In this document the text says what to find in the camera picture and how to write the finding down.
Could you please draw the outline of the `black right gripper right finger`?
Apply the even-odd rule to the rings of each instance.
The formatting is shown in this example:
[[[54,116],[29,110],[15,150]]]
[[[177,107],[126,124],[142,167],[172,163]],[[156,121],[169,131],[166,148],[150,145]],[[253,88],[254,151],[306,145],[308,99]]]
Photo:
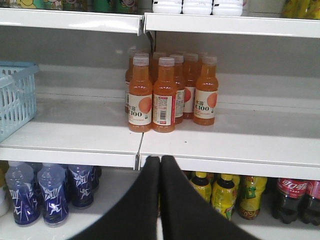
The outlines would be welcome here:
[[[256,240],[216,212],[190,184],[175,158],[160,162],[160,215],[165,240]]]

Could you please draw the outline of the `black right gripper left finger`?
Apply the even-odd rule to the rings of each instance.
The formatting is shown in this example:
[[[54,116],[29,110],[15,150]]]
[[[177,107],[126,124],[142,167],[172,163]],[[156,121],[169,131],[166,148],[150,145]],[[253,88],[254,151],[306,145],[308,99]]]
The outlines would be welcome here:
[[[156,240],[160,158],[148,156],[124,196],[71,240]]]

